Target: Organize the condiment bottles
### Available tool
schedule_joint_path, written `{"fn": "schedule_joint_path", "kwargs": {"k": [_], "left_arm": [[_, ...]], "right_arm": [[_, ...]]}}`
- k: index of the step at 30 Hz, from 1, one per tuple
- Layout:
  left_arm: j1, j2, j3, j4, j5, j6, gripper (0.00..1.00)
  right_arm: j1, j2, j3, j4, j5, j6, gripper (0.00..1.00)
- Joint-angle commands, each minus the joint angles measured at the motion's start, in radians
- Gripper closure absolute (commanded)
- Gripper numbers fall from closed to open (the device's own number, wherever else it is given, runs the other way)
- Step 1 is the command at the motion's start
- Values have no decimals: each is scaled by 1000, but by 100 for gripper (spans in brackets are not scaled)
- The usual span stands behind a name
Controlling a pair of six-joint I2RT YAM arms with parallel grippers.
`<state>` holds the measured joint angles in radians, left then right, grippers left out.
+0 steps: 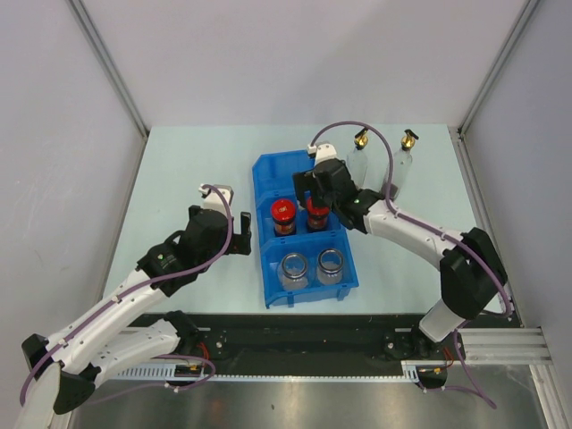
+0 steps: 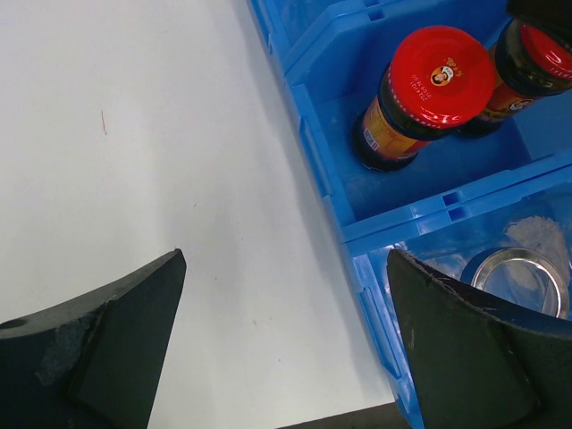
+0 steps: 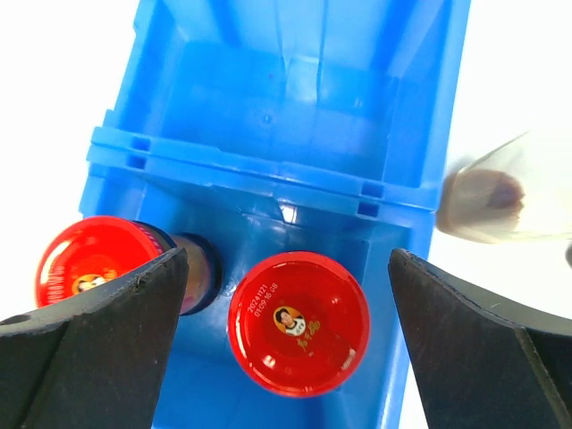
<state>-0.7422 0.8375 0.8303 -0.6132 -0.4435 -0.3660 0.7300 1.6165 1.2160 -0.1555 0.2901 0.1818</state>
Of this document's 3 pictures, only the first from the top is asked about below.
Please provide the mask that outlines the red-lid sauce jar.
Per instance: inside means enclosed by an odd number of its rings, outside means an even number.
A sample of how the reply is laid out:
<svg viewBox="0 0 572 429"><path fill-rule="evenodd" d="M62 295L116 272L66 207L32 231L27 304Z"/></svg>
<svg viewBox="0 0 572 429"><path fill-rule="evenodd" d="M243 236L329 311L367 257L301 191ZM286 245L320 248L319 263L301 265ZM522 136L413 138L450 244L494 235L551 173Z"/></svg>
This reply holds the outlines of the red-lid sauce jar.
<svg viewBox="0 0 572 429"><path fill-rule="evenodd" d="M306 200L307 227L310 231L325 231L328 228L330 209L328 207L317 207L313 199Z"/></svg>
<svg viewBox="0 0 572 429"><path fill-rule="evenodd" d="M287 198L280 198L272 203L271 217L276 236L289 236L296 232L296 214L296 206Z"/></svg>

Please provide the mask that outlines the oil dispenser bottle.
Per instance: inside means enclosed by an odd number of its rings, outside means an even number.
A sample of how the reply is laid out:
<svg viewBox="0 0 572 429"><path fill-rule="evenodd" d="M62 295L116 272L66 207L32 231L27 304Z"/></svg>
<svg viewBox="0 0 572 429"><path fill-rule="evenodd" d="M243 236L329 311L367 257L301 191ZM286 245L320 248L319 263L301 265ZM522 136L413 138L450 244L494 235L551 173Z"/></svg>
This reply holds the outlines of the oil dispenser bottle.
<svg viewBox="0 0 572 429"><path fill-rule="evenodd" d="M405 185L409 170L413 163L411 150L419 139L411 129L406 129L404 132L405 135L400 141L400 148L392 157L392 173L390 173L390 167L387 167L381 186L383 198L388 198L391 201L394 201L397 198Z"/></svg>
<svg viewBox="0 0 572 429"><path fill-rule="evenodd" d="M367 128L363 128L354 136L354 147L348 154L346 164L349 174L358 188L365 184L368 158L366 147L368 144Z"/></svg>

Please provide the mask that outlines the clear glass jar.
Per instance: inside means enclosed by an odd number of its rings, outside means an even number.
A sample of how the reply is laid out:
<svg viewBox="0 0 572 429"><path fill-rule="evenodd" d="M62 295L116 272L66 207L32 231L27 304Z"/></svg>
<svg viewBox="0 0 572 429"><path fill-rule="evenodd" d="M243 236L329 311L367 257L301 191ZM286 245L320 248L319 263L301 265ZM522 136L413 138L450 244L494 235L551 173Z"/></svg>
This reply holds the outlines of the clear glass jar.
<svg viewBox="0 0 572 429"><path fill-rule="evenodd" d="M338 284L343 278L344 257L337 248L324 249L317 258L316 278L325 285Z"/></svg>
<svg viewBox="0 0 572 429"><path fill-rule="evenodd" d="M305 289L309 284L308 268L308 261L302 254L287 254L279 263L277 271L282 288L286 291Z"/></svg>

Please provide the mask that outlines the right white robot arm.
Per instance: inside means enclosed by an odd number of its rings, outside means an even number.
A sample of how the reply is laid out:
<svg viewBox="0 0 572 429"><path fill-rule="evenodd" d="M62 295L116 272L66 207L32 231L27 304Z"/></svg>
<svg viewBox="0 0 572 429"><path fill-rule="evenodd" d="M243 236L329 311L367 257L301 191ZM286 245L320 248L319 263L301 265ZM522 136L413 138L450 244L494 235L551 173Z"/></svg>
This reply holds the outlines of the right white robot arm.
<svg viewBox="0 0 572 429"><path fill-rule="evenodd" d="M441 298L421 319L412 347L421 358L434 358L445 339L462 324L474 320L489 302L501 295L510 303L508 275L488 233L433 226L400 211L388 198L361 189L337 158L292 175L297 201L307 207L325 207L349 230L387 239L423 258L440 273Z"/></svg>

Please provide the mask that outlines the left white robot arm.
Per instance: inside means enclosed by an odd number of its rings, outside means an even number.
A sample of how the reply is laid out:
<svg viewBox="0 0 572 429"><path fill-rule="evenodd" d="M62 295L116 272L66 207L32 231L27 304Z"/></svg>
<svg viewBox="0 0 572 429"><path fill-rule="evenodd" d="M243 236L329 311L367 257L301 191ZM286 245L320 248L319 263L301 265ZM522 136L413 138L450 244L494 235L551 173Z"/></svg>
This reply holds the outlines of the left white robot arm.
<svg viewBox="0 0 572 429"><path fill-rule="evenodd" d="M160 317L142 332L119 333L151 307L194 282L218 259L251 252L251 215L233 228L229 204L191 206L183 230L151 247L107 297L61 331L30 335L21 345L29 375L19 401L28 408L38 383L50 394L44 405L57 415L85 403L109 377L152 358L188 358L202 335L180 310Z"/></svg>

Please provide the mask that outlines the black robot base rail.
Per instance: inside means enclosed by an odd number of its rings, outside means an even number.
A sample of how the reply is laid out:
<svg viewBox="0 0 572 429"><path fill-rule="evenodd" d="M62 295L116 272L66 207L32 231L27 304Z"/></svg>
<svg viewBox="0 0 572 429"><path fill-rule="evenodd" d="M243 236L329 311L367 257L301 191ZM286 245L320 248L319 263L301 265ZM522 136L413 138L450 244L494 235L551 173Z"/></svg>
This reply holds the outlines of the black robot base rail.
<svg viewBox="0 0 572 429"><path fill-rule="evenodd" d="M206 346L224 374L373 374L382 362L450 362L461 341L433 343L419 315L146 314L133 326L165 319L182 330L181 354Z"/></svg>

